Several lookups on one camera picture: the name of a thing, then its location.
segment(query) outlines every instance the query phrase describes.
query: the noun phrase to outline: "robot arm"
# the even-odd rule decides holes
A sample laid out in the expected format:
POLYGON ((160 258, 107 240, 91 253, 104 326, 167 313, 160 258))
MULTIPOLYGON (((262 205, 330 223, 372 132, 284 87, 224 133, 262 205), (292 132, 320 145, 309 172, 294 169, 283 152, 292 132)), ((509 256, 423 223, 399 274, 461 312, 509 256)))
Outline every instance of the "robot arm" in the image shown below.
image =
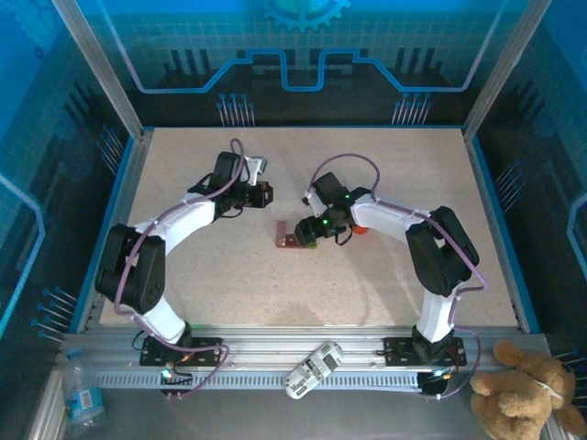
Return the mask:
POLYGON ((455 292, 471 277, 471 271, 422 217, 439 223, 477 266, 479 256, 454 212, 444 206, 429 212, 384 200, 375 202, 369 190, 357 188, 350 192, 331 172, 314 182, 305 201, 314 216, 296 226, 295 235, 302 244, 314 243, 320 237, 336 237, 347 228, 352 234, 352 227, 362 226, 394 237, 409 247, 415 275, 425 288, 422 313, 413 330, 414 348, 423 362, 444 355, 453 335, 450 311, 455 292))
MULTIPOLYGON (((272 187, 265 181, 257 181, 265 172, 267 160, 246 157, 239 179, 225 192, 209 200, 190 203, 222 188, 235 176, 239 158, 238 154, 230 152, 218 155, 214 171, 188 190, 181 200, 183 206, 173 208, 173 212, 149 232, 129 272, 121 309, 136 316, 154 335, 171 345, 190 346, 191 331, 165 298, 165 257, 192 233, 222 218, 231 209, 264 208, 272 202, 272 187)), ((111 302, 115 300, 131 249, 155 220, 134 227, 116 225, 109 231, 95 288, 111 302)))

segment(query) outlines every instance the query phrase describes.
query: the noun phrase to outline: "stuffed animal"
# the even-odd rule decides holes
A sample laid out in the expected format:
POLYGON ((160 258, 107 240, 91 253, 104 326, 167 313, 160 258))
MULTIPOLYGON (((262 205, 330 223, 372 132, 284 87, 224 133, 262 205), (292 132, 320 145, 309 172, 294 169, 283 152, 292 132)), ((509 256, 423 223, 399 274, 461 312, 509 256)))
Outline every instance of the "stuffed animal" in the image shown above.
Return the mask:
POLYGON ((471 408, 493 440, 538 440, 551 413, 572 434, 587 435, 587 424, 572 406, 575 375, 559 360, 525 353, 510 341, 494 348, 507 371, 476 373, 471 408))

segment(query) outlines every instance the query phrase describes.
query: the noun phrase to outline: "speckled tabletop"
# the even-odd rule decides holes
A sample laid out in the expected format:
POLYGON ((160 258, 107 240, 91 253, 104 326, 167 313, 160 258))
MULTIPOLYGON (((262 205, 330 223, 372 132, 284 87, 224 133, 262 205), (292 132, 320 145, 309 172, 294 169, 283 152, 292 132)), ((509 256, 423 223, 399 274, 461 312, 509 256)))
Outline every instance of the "speckled tabletop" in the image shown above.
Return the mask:
MULTIPOLYGON (((267 158, 262 180, 274 188, 266 209, 248 209, 195 232, 167 258, 165 294, 192 324, 413 325, 423 288, 408 248, 370 231, 344 247, 275 246, 275 226, 290 228, 311 210, 300 199, 316 166, 341 152, 360 152, 380 167, 378 194, 396 202, 451 207, 477 248, 490 290, 460 302, 457 324, 516 325, 510 297, 462 135, 458 129, 158 128, 129 218, 134 225, 179 201, 214 168, 217 154, 240 138, 246 153, 267 158)), ((371 187, 370 165, 340 159, 325 171, 350 189, 371 187)), ((130 324, 107 303, 102 325, 130 324)))

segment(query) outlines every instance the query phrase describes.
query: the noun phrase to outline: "water bottle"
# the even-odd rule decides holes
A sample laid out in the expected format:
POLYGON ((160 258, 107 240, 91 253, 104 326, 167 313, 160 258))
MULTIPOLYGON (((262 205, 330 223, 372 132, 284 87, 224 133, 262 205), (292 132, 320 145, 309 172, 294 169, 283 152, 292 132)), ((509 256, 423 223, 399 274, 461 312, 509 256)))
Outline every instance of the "water bottle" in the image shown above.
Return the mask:
POLYGON ((102 392, 95 383, 94 367, 82 358, 80 348, 67 351, 63 396, 71 438, 82 438, 105 425, 102 392))

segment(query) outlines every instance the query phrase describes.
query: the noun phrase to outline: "blue enclosure wall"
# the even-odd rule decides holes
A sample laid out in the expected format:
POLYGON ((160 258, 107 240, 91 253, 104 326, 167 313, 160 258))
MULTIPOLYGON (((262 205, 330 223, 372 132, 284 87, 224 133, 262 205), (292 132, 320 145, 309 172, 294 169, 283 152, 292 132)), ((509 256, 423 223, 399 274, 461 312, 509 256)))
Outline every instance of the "blue enclosure wall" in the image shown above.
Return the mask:
POLYGON ((145 125, 460 125, 526 0, 80 5, 145 125))
POLYGON ((62 310, 69 306, 43 289, 79 294, 127 133, 47 0, 0 2, 0 95, 0 438, 7 439, 27 433, 70 319, 62 310))
POLYGON ((584 1, 553 0, 479 131, 537 319, 563 351, 587 348, 585 17, 584 1))

